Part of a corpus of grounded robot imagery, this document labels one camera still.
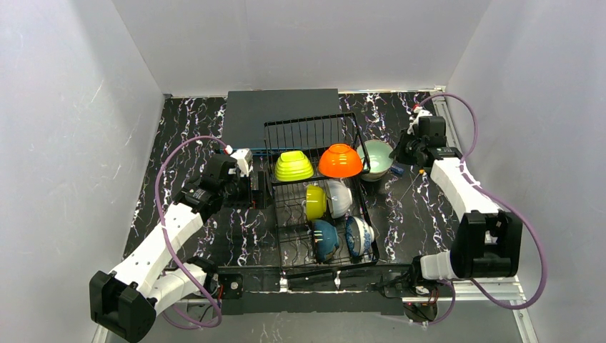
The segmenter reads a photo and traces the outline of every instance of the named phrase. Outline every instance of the blue bowl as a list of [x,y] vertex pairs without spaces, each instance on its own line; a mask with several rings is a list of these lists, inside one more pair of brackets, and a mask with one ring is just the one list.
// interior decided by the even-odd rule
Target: blue bowl
[[349,253],[353,257],[360,257],[370,251],[374,242],[374,230],[363,218],[347,217],[345,240]]
[[316,244],[316,260],[326,262],[339,248],[337,228],[323,220],[312,220],[314,225],[314,243]]

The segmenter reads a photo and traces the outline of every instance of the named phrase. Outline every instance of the orange bowl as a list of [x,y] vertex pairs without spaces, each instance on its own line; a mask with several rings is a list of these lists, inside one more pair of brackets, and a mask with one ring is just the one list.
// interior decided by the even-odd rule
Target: orange bowl
[[362,171],[362,160],[347,144],[333,144],[320,157],[318,171],[327,177],[353,177]]

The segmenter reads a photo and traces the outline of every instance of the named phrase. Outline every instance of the dish rack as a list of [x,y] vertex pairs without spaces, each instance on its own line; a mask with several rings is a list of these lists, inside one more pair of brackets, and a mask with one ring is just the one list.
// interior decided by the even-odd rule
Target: dish rack
[[[356,149],[362,143],[360,129],[353,113],[314,116],[265,123],[265,155],[268,161],[269,185],[275,204],[276,229],[280,253],[280,267],[286,278],[309,277],[375,265],[379,261],[376,241],[366,254],[353,257],[345,240],[345,222],[348,216],[363,217],[374,229],[364,202],[359,174],[342,179],[351,189],[353,204],[342,218],[333,219],[327,211],[321,220],[337,228],[339,248],[332,259],[324,263],[316,261],[312,223],[305,215],[305,194],[309,184],[317,185],[327,192],[329,177],[318,172],[319,159],[331,145],[344,143]],[[274,169],[282,152],[300,150],[314,167],[314,176],[301,181],[282,182],[276,179]],[[370,172],[368,152],[362,145],[364,157],[362,172]]]

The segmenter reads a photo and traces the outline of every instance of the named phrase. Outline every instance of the light green bowl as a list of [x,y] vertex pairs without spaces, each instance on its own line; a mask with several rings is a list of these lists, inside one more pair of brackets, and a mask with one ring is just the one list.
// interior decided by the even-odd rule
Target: light green bowl
[[314,168],[302,151],[283,152],[276,163],[278,181],[299,181],[314,176]]
[[[370,159],[370,173],[363,174],[361,178],[362,180],[369,182],[378,181],[387,173],[394,163],[394,159],[390,159],[389,157],[389,154],[391,154],[394,149],[389,144],[378,139],[365,141],[364,145],[366,146],[366,151],[368,151],[368,157]],[[364,151],[362,150],[362,146],[359,146],[356,151],[360,156],[360,159],[363,159]]]

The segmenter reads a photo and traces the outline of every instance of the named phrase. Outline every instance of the white bowl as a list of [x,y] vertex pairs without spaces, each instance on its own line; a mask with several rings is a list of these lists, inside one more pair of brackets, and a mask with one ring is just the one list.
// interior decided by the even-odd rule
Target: white bowl
[[360,257],[371,250],[374,242],[374,230],[363,218],[348,217],[345,222],[347,248],[353,257]]
[[340,180],[330,179],[326,181],[326,184],[330,216],[332,218],[343,217],[354,203],[352,190]]

